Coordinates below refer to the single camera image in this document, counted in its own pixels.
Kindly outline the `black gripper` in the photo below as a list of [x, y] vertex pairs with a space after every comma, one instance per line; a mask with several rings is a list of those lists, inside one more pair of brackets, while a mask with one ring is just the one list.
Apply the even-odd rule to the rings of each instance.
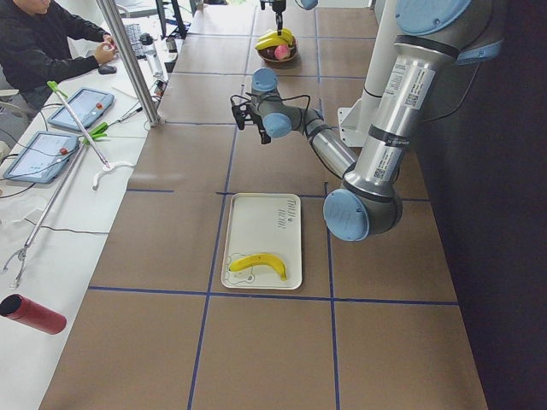
[[271, 137], [263, 129], [262, 117], [255, 113], [247, 102], [233, 104], [231, 106], [232, 116], [239, 130], [243, 130], [247, 124], [255, 125], [258, 129], [261, 144], [270, 144]]
[[275, 12], [275, 21], [277, 28], [277, 35], [280, 36], [283, 30], [283, 15], [282, 11], [285, 11], [285, 0], [261, 0], [261, 9], [264, 10], [269, 6]]

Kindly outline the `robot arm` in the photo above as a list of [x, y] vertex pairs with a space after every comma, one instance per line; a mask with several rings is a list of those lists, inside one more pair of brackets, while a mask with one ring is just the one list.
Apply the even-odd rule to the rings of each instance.
[[362, 96], [338, 118], [335, 132], [312, 108], [287, 105], [276, 73], [253, 73], [247, 96], [231, 99], [239, 128], [257, 126], [268, 144], [301, 132], [324, 166], [341, 180], [324, 202], [337, 238], [355, 242], [389, 231], [403, 206], [394, 182], [438, 73], [496, 57], [503, 45], [504, 1], [388, 1]]
[[[296, 1], [296, 5], [304, 10], [314, 9], [317, 6], [317, 4], [318, 4], [317, 0]], [[286, 0], [265, 0], [265, 1], [260, 0], [259, 5], [261, 10], [265, 10], [267, 7], [269, 7], [274, 12], [275, 29], [277, 34], [280, 35], [284, 28], [283, 14], [287, 8], [287, 1]]]

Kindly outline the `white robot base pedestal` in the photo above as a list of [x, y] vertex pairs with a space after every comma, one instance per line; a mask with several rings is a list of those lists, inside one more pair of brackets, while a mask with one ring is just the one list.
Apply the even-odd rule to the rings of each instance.
[[364, 145], [397, 59], [394, 41], [401, 31], [396, 22], [396, 6], [396, 1], [384, 1], [361, 97], [350, 108], [338, 108], [340, 138], [348, 147], [361, 148]]

